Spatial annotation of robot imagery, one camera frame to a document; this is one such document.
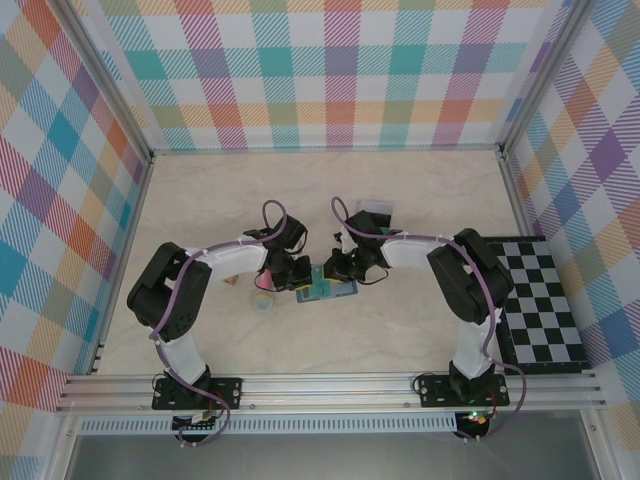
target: purple cable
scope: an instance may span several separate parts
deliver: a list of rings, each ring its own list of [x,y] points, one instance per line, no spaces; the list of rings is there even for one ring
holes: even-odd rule
[[[180,269],[180,273],[178,273],[178,277],[176,278],[176,282],[175,282],[175,284],[173,286],[173,292],[171,292],[171,297],[169,297],[169,303],[167,304],[167,308],[164,311],[164,314],[162,315],[162,318],[160,319],[160,322],[158,323],[156,328],[154,328],[153,331],[151,332],[151,334],[149,335],[149,338],[155,342],[156,351],[158,352],[158,356],[160,357],[160,360],[162,361],[164,366],[168,369],[167,373],[169,375],[171,375],[183,387],[188,388],[189,390],[191,390],[191,391],[193,391],[193,392],[195,392],[195,393],[197,393],[199,395],[203,395],[203,396],[213,400],[214,402],[222,405],[222,407],[224,407],[224,409],[226,411],[226,417],[225,417],[225,420],[224,420],[224,423],[223,423],[222,427],[220,427],[218,429],[218,431],[216,431],[215,433],[212,433],[207,438],[205,438],[204,440],[202,440],[202,441],[200,441],[198,443],[186,442],[182,438],[182,431],[184,430],[184,428],[178,430],[178,439],[182,442],[182,445],[189,445],[189,446],[192,446],[192,447],[197,447],[197,446],[202,446],[202,445],[206,445],[208,443],[213,442],[229,426],[229,422],[231,421],[231,409],[229,408],[229,405],[222,398],[220,398],[217,395],[214,395],[212,393],[209,393],[209,392],[206,392],[204,390],[201,390],[201,389],[199,389],[197,387],[194,387],[189,382],[187,382],[184,378],[180,377],[180,375],[178,375],[178,373],[175,372],[171,368],[171,366],[169,365],[169,361],[167,360],[166,356],[164,355],[164,352],[162,351],[162,349],[160,348],[160,332],[162,331],[162,329],[165,327],[165,325],[169,321],[169,317],[171,316],[171,312],[173,311],[173,307],[176,304],[176,298],[178,296],[178,292],[180,291],[180,286],[182,285],[182,280],[184,279],[185,272],[189,268],[189,265],[191,265],[198,257],[201,257],[205,253],[213,252],[213,251],[215,251],[215,250],[217,250],[219,248],[230,247],[230,246],[233,246],[233,245],[258,245],[258,244],[262,244],[264,242],[268,242],[269,240],[273,240],[274,238],[276,238],[278,235],[280,235],[282,233],[282,231],[284,230],[285,225],[287,224],[287,210],[284,208],[284,205],[282,205],[282,203],[280,203],[277,200],[272,200],[271,199],[271,200],[267,200],[266,202],[264,202],[262,204],[262,217],[264,218],[264,221],[265,221],[265,224],[266,224],[267,228],[270,228],[270,227],[269,227],[269,224],[267,223],[266,211],[267,211],[267,205],[270,205],[270,204],[277,205],[278,207],[280,207],[280,210],[282,210],[282,223],[280,224],[280,227],[278,227],[278,230],[276,230],[271,235],[268,235],[268,236],[266,236],[264,238],[260,238],[260,239],[257,239],[257,240],[248,240],[246,242],[241,242],[240,240],[233,240],[233,241],[230,241],[230,242],[218,243],[217,245],[212,245],[211,247],[207,247],[207,248],[205,248],[203,250],[200,250],[199,252],[194,253],[193,255],[191,255],[187,259],[187,261],[184,263],[184,265]]]
[[[444,237],[433,237],[433,236],[430,236],[430,235],[404,235],[404,234],[398,234],[398,235],[376,235],[376,234],[373,234],[373,233],[361,232],[359,230],[356,230],[355,228],[353,228],[349,224],[347,224],[347,222],[340,217],[340,215],[338,214],[338,210],[336,209],[336,202],[338,202],[340,204],[340,206],[342,207],[342,210],[344,211],[345,217],[349,218],[349,210],[347,210],[347,206],[345,205],[345,203],[342,201],[342,199],[340,197],[333,197],[331,199],[331,210],[333,211],[333,214],[335,215],[335,217],[338,219],[338,221],[340,222],[340,224],[344,228],[346,228],[347,230],[349,230],[351,233],[353,233],[355,235],[358,235],[358,236],[364,237],[364,238],[376,238],[376,239],[381,239],[381,240],[389,240],[389,239],[393,238],[393,239],[427,240],[427,241],[430,241],[430,242],[442,242],[442,243],[445,243],[445,244],[453,247],[462,256],[462,258],[464,258],[464,260],[467,262],[467,264],[469,264],[469,266],[471,267],[471,270],[473,271],[473,274],[478,279],[478,283],[480,284],[480,288],[482,289],[482,293],[484,294],[485,299],[487,300],[487,306],[489,307],[489,321],[490,321],[489,333],[487,333],[487,337],[484,339],[484,343],[482,344],[482,353],[489,361],[491,361],[491,363],[493,363],[493,364],[495,364],[495,365],[497,365],[499,367],[508,368],[510,370],[515,371],[516,373],[518,373],[518,375],[520,375],[520,378],[522,379],[522,395],[520,396],[520,400],[518,401],[518,404],[516,405],[516,408],[513,410],[513,414],[511,415],[511,417],[509,417],[509,420],[507,420],[507,422],[503,423],[496,430],[494,430],[494,431],[490,432],[489,434],[487,434],[485,436],[485,438],[488,438],[488,437],[490,437],[492,435],[495,435],[496,433],[501,432],[502,430],[504,430],[505,427],[509,424],[509,421],[513,417],[515,417],[518,414],[518,412],[520,412],[520,410],[522,409],[522,405],[524,405],[524,400],[525,400],[525,397],[527,395],[527,378],[525,377],[524,372],[522,370],[520,370],[518,367],[516,367],[515,365],[510,365],[508,363],[500,362],[500,361],[492,358],[491,355],[489,355],[489,352],[488,352],[489,343],[491,342],[491,338],[493,338],[493,335],[496,332],[496,312],[495,312],[496,309],[495,309],[495,305],[493,304],[493,298],[491,298],[491,293],[489,292],[489,287],[487,286],[487,282],[485,282],[484,278],[482,277],[482,273],[480,273],[480,269],[475,264],[473,259],[469,256],[469,254],[467,253],[466,249],[464,247],[461,247],[457,243],[453,242],[452,240],[449,240],[448,238],[444,238]],[[465,436],[467,438],[472,438],[470,435],[464,434],[463,432],[459,432],[459,433],[462,433],[463,436]]]
[[[211,435],[207,436],[207,438],[205,438],[204,440],[201,440],[198,443],[187,442],[184,438],[182,438],[182,431],[184,430],[184,427],[180,428],[178,430],[178,439],[180,440],[181,444],[189,445],[191,447],[201,447],[203,445],[213,442],[216,438],[222,435],[222,432],[224,432],[227,429],[227,427],[229,426],[229,423],[231,422],[231,409],[229,408],[229,404],[225,402],[222,398],[218,397],[217,395],[209,393],[205,390],[201,390],[198,387],[194,387],[189,382],[187,382],[184,378],[179,376],[169,365],[169,361],[167,360],[167,357],[165,356],[162,349],[160,348],[160,345],[156,345],[156,352],[158,352],[158,356],[160,357],[160,360],[162,361],[164,366],[167,367],[168,369],[167,373],[171,375],[180,385],[188,388],[189,390],[195,393],[198,393],[204,397],[207,397],[216,403],[219,403],[225,409],[226,416],[224,419],[224,423],[222,424],[222,427],[220,427],[215,433],[212,433]]]
[[[284,205],[282,205],[279,201],[267,200],[262,205],[262,213],[265,220],[267,218],[266,206],[269,204],[277,205],[280,207],[280,210],[282,210],[282,223],[280,224],[280,227],[278,228],[278,230],[276,230],[274,233],[258,240],[248,240],[246,242],[240,242],[239,240],[232,240],[230,242],[218,243],[217,245],[212,245],[211,247],[207,247],[203,250],[200,250],[199,252],[194,253],[187,259],[187,261],[184,263],[184,265],[180,269],[180,273],[178,273],[178,278],[176,278],[176,283],[173,287],[173,292],[171,292],[171,297],[169,297],[169,303],[167,304],[167,309],[164,311],[164,315],[162,315],[162,318],[160,319],[160,322],[158,323],[156,328],[154,328],[151,334],[149,334],[149,338],[151,340],[158,340],[158,338],[160,337],[160,332],[169,321],[169,316],[171,315],[171,312],[173,311],[173,307],[176,304],[176,298],[178,297],[178,292],[180,291],[180,285],[182,285],[182,280],[184,279],[184,275],[187,269],[189,268],[189,265],[195,262],[198,257],[201,257],[205,253],[212,252],[219,248],[230,247],[232,245],[258,245],[264,242],[268,242],[269,240],[273,240],[274,238],[276,238],[278,235],[282,233],[287,223],[287,210],[284,208]]]

